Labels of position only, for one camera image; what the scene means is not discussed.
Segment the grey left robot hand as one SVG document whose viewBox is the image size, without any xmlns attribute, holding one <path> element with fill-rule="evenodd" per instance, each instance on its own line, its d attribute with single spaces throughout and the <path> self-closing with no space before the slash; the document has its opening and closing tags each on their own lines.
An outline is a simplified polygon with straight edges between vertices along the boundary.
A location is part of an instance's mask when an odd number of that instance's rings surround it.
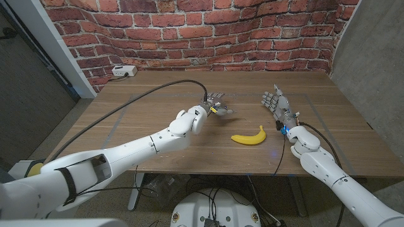
<svg viewBox="0 0 404 227">
<path fill-rule="evenodd" d="M 236 110 L 228 108 L 228 105 L 222 99 L 224 93 L 210 92 L 207 94 L 206 100 L 201 99 L 201 106 L 206 110 L 207 114 L 215 114 L 217 116 L 225 116 L 236 113 Z"/>
</svg>

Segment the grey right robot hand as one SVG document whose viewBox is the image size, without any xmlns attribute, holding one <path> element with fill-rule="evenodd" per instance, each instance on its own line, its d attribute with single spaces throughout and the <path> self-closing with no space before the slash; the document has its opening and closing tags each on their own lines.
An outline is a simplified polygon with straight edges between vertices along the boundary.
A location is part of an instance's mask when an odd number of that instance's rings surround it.
<svg viewBox="0 0 404 227">
<path fill-rule="evenodd" d="M 274 84 L 274 93 L 265 92 L 261 103 L 270 110 L 275 120 L 281 122 L 287 129 L 297 126 L 295 114 L 290 108 L 287 97 L 282 90 Z"/>
</svg>

